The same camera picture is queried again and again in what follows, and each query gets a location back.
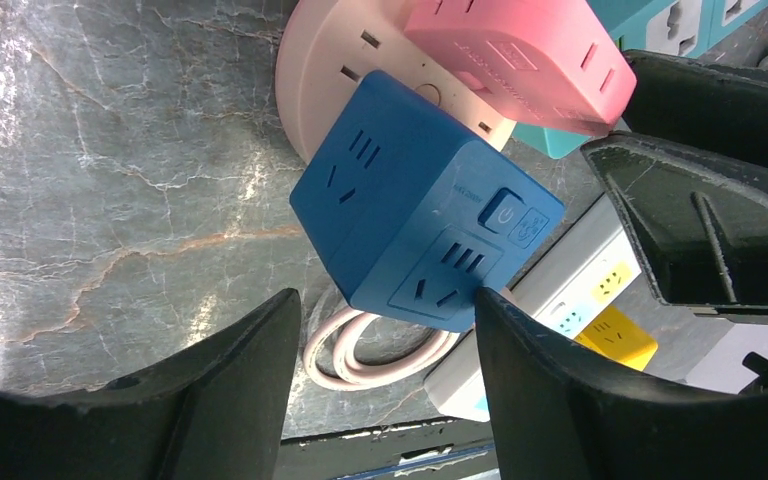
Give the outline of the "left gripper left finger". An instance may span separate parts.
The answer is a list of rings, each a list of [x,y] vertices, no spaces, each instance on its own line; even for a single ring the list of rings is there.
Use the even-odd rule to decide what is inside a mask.
[[[271,478],[301,317],[285,289],[98,390],[0,392],[0,479]]]

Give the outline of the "yellow cube socket adapter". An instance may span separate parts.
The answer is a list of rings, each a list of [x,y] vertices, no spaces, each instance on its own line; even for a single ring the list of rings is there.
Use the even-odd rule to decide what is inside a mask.
[[[637,371],[643,371],[658,350],[656,340],[614,306],[607,306],[575,341]]]

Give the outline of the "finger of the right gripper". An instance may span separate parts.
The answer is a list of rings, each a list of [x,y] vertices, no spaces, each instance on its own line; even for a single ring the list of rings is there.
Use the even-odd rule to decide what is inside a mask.
[[[768,325],[768,166],[631,132],[582,154],[659,302]]]
[[[768,168],[768,69],[630,50],[631,131]]]

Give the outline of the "white multicolour power strip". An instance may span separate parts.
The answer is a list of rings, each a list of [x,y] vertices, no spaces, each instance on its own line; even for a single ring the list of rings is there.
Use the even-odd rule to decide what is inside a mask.
[[[641,273],[619,216],[601,196],[512,290],[514,304],[572,338]],[[428,374],[424,389],[444,416],[487,422],[476,335],[467,333]]]

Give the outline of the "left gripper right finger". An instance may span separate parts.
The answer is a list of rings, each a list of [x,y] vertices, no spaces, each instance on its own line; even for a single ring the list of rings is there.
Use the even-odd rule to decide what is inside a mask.
[[[535,321],[496,291],[476,335],[504,479],[768,479],[768,360],[739,394],[620,363]]]

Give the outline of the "blue white cube adapter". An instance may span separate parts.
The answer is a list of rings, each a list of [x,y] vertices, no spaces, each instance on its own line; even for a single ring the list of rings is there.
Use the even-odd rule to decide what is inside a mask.
[[[354,309],[465,332],[564,204],[505,155],[383,71],[367,74],[289,202]]]

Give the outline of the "pink round socket reel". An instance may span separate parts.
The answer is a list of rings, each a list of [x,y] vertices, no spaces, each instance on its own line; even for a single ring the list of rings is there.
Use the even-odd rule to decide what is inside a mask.
[[[283,31],[275,97],[284,131],[310,162],[368,73],[382,70],[454,117],[496,149],[515,121],[501,116],[404,34],[415,2],[303,0]]]

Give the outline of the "pink plug adapter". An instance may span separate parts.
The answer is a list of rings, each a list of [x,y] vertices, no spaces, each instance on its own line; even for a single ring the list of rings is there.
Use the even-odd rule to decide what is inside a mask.
[[[585,1],[421,1],[405,34],[518,123],[603,136],[637,84]]]

